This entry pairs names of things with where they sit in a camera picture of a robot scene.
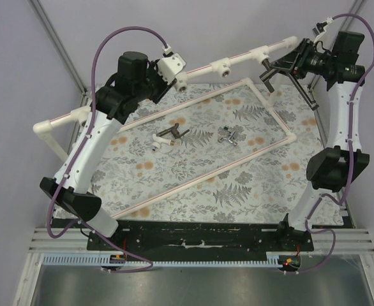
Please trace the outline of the white pipe frame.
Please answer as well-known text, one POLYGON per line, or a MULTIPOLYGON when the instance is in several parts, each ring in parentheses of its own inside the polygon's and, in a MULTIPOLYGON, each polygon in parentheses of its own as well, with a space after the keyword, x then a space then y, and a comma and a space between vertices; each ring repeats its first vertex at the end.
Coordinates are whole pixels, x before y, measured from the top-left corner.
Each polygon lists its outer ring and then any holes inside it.
MULTIPOLYGON (((201 186, 297 139, 270 99, 249 78, 141 116, 147 104, 148 99, 140 102, 113 136, 88 189, 101 199, 102 208, 114 219, 143 210, 187 188, 201 186), (180 139, 171 133, 162 136, 175 141, 175 145, 162 144, 153 152, 152 135, 177 122, 180 133, 187 129, 190 132, 180 139), (229 142, 218 143, 225 126, 236 131, 236 147, 229 142)), ((61 159, 61 167, 91 111, 91 106, 83 106, 34 125, 34 133, 61 159)))

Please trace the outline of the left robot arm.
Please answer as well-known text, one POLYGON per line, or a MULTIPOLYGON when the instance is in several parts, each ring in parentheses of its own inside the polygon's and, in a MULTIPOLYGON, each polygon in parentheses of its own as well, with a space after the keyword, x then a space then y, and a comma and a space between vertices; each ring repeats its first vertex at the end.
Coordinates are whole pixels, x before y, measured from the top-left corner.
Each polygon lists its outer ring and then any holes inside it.
POLYGON ((150 61, 140 52, 125 52, 117 71, 96 91, 85 127, 67 160, 40 189, 65 211, 95 231, 111 237, 117 221, 102 208, 101 199, 88 191, 96 167, 113 136, 135 112, 140 102, 158 103, 176 82, 185 62, 173 52, 150 61))

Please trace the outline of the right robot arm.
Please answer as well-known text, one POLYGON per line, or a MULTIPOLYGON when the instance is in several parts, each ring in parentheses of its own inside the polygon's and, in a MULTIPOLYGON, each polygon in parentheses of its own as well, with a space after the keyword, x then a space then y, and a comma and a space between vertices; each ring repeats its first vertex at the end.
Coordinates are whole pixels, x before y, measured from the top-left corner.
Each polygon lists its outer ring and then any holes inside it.
POLYGON ((329 135, 323 150, 308 162, 308 184, 295 208, 278 224, 276 238, 285 247, 302 245, 309 238, 310 219, 324 198, 347 193, 351 183, 370 162, 362 152, 358 132, 359 100, 367 71, 358 65, 364 35, 340 31, 333 48, 318 50, 318 43, 303 39, 287 55, 266 64, 260 77, 264 83, 275 74, 286 75, 294 85, 308 73, 321 76, 327 84, 330 104, 329 135))

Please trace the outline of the dark long faucet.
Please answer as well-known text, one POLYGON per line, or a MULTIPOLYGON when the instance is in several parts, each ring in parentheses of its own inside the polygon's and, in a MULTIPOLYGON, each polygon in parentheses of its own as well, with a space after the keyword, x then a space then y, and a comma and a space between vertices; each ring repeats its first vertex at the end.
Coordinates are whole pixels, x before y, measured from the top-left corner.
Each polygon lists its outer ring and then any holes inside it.
POLYGON ((265 72, 263 72, 261 75, 260 75, 260 80, 264 83, 264 85, 266 86, 267 90, 270 92, 270 93, 273 93, 275 91, 274 87, 272 86, 270 80, 272 79, 273 76, 277 75, 277 74, 282 74, 282 75, 285 75, 287 76, 287 73, 290 73, 292 75, 292 70, 293 69, 271 69, 269 68, 269 60, 268 59, 264 59, 262 61, 262 65, 264 66, 264 68, 266 69, 265 72))

